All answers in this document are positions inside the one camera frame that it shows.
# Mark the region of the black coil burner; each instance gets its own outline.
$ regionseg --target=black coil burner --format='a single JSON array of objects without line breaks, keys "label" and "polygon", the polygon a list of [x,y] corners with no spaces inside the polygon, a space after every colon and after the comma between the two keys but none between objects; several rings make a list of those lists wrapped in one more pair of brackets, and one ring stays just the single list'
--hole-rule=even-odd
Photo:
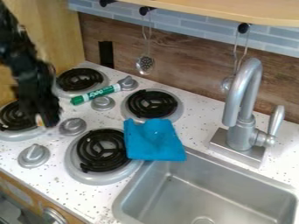
[{"label": "black coil burner", "polygon": [[109,172],[130,161],[124,135],[114,129],[89,131],[77,143],[77,153],[83,172]]},{"label": "black coil burner", "polygon": [[36,128],[36,123],[20,111],[18,102],[14,101],[0,111],[0,130],[27,130]]},{"label": "black coil burner", "polygon": [[139,118],[159,118],[171,115],[177,109],[176,99],[160,91],[140,90],[127,101],[129,110]]},{"label": "black coil burner", "polygon": [[64,91],[79,91],[102,82],[101,73],[90,68],[74,68],[64,72],[57,79],[58,85]]}]

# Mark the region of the marker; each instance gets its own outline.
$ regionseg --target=marker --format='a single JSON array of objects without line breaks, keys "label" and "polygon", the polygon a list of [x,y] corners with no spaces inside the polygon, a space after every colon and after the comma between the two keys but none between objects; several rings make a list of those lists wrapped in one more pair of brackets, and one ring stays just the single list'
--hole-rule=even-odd
[{"label": "marker", "polygon": [[92,92],[89,92],[87,94],[82,94],[82,95],[78,95],[75,96],[71,99],[71,103],[74,106],[77,106],[83,102],[89,102],[91,100],[93,100],[96,97],[99,96],[103,96],[103,95],[108,95],[108,94],[112,94],[112,93],[117,93],[122,91],[121,85],[116,83],[114,85],[108,86],[108,87],[104,87],[104,88],[100,88],[98,90],[94,90]]}]

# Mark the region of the blue towel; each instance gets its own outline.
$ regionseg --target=blue towel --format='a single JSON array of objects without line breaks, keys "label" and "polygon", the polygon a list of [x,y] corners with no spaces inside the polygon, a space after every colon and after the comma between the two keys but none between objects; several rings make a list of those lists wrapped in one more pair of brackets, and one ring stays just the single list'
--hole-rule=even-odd
[{"label": "blue towel", "polygon": [[170,120],[150,119],[135,124],[124,122],[127,157],[142,160],[185,161],[184,146],[178,139]]}]

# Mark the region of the wooden cabinet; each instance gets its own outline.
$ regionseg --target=wooden cabinet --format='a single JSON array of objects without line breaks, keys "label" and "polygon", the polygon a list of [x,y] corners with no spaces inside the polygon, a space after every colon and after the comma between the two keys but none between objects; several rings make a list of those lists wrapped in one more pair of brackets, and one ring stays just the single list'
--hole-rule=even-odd
[{"label": "wooden cabinet", "polygon": [[[84,60],[77,12],[68,10],[67,0],[3,0],[26,27],[38,55],[55,66],[57,73]],[[10,70],[0,66],[0,106],[13,100],[14,80]]]},{"label": "wooden cabinet", "polygon": [[50,207],[51,209],[62,215],[68,224],[83,224],[84,222],[74,217],[61,207],[53,204],[50,200],[43,198],[38,193],[27,188],[25,185],[15,179],[0,172],[0,191],[13,198],[22,206],[28,208],[38,216],[42,216],[43,208]]},{"label": "wooden cabinet", "polygon": [[298,0],[120,0],[256,25],[299,27]]}]

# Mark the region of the stainless steel sink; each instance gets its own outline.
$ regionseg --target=stainless steel sink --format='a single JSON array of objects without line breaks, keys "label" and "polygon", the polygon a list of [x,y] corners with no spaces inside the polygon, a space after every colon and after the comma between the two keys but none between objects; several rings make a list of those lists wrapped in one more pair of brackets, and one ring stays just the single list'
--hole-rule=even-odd
[{"label": "stainless steel sink", "polygon": [[113,204],[122,224],[292,224],[282,183],[186,149],[184,163],[146,162]]}]

